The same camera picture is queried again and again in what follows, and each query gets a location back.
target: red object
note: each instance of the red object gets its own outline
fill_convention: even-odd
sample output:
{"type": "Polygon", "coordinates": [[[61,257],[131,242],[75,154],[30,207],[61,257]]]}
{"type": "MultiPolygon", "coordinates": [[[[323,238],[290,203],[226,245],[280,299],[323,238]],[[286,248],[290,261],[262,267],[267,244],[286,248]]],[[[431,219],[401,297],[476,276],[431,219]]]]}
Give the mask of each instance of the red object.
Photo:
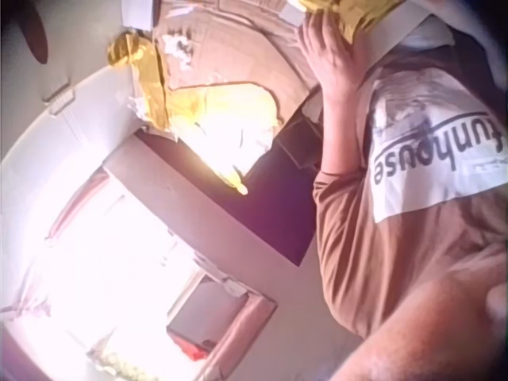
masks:
{"type": "Polygon", "coordinates": [[[192,361],[200,361],[208,357],[208,352],[198,345],[192,344],[182,337],[175,335],[174,333],[168,332],[167,334],[173,340],[173,342],[177,344],[180,349],[182,349],[182,352],[185,353],[187,357],[189,357],[192,361]]]}

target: brown t-shirt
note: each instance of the brown t-shirt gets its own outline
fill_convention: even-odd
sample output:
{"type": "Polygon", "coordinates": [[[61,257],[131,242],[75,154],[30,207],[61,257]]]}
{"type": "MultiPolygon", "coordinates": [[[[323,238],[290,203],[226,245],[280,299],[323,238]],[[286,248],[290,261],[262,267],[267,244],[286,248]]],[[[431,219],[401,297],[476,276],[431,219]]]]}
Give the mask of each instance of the brown t-shirt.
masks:
{"type": "Polygon", "coordinates": [[[320,173],[314,191],[325,300],[362,337],[418,284],[489,260],[508,237],[505,129],[455,78],[381,75],[367,126],[365,168],[320,173]]]}

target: white printed logo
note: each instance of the white printed logo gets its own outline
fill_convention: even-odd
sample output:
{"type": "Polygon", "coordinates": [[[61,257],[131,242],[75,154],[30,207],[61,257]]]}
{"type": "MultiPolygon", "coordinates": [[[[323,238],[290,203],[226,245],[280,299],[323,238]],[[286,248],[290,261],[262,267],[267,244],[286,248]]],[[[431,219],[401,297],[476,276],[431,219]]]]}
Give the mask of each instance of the white printed logo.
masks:
{"type": "Polygon", "coordinates": [[[424,117],[415,115],[418,125],[405,133],[385,141],[373,136],[369,168],[376,222],[508,182],[506,134],[489,113],[459,114],[433,124],[428,115],[442,113],[426,111],[424,117]]]}

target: cardboard box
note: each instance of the cardboard box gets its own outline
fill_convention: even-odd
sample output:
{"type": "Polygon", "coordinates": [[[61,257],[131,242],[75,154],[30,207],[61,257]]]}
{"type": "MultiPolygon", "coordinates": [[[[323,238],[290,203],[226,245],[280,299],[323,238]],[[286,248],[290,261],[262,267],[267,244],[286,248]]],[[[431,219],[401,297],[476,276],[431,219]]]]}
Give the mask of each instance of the cardboard box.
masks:
{"type": "Polygon", "coordinates": [[[171,89],[213,83],[255,83],[269,90],[287,122],[317,85],[296,45],[294,26],[279,12],[285,0],[163,2],[153,36],[167,61],[171,89]],[[187,35],[190,69],[164,54],[163,36],[187,35]]]}

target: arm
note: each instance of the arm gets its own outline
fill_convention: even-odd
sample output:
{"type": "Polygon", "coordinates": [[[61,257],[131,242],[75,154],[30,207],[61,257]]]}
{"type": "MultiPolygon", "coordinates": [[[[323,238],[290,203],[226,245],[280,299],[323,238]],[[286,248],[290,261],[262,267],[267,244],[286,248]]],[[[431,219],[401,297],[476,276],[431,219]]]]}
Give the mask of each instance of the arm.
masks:
{"type": "Polygon", "coordinates": [[[307,15],[298,29],[298,42],[323,92],[321,170],[330,175],[357,171],[356,91],[364,76],[363,44],[353,49],[342,38],[336,15],[327,11],[307,15]]]}

